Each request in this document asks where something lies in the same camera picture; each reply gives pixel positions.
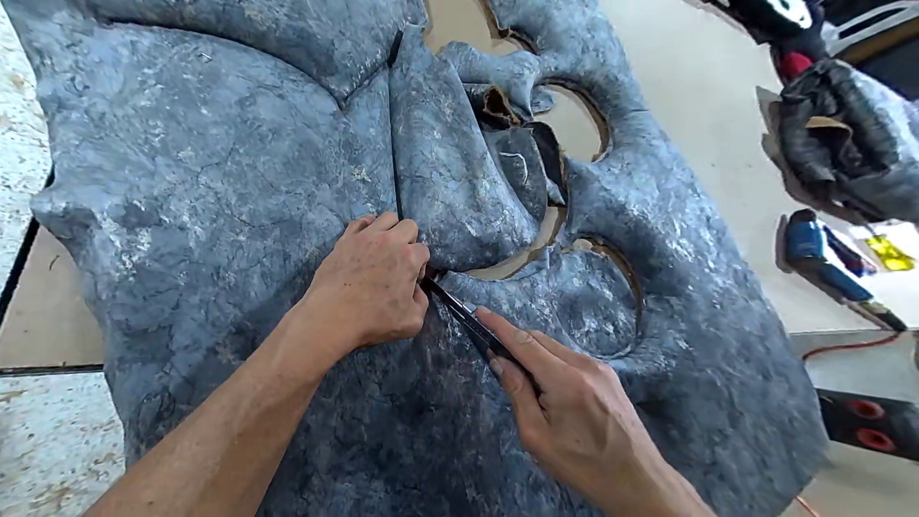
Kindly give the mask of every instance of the floor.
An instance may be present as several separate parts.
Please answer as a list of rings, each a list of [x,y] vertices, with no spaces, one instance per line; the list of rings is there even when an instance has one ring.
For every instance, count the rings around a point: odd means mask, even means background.
[[[35,100],[35,75],[0,7],[0,282],[6,279],[32,214],[28,198],[51,170],[48,131]]]
[[[428,4],[432,49],[465,40],[496,54],[517,50],[510,41],[492,39],[479,0]],[[776,267],[777,222],[800,205],[784,191],[764,151],[762,104],[780,89],[767,49],[695,1],[599,4],[623,41],[651,111],[715,200],[786,327],[798,334],[796,353],[828,339],[864,338],[846,332],[870,328],[866,320]],[[0,8],[0,155],[17,158],[0,167],[0,203],[6,203],[0,204],[0,278],[28,224],[28,196],[40,189],[50,165],[34,78],[5,16]],[[584,102],[565,90],[557,92],[557,102],[545,120],[566,152],[590,159],[601,142]],[[885,276],[878,290],[896,300],[901,317],[919,325],[912,305],[919,299],[919,271]],[[80,291],[66,250],[39,232],[0,326],[0,368],[102,363],[102,335]],[[913,353],[914,342],[904,338],[885,350],[815,357],[810,371],[823,387],[915,396]],[[0,377],[0,515],[78,514],[120,472],[120,434],[101,373]],[[835,446],[830,457],[830,467],[805,491],[818,511],[860,516],[873,504],[884,510],[879,515],[913,514],[919,492],[907,488],[919,486],[916,464],[845,446]],[[69,469],[70,476],[62,474]],[[788,513],[803,514],[794,505]]]

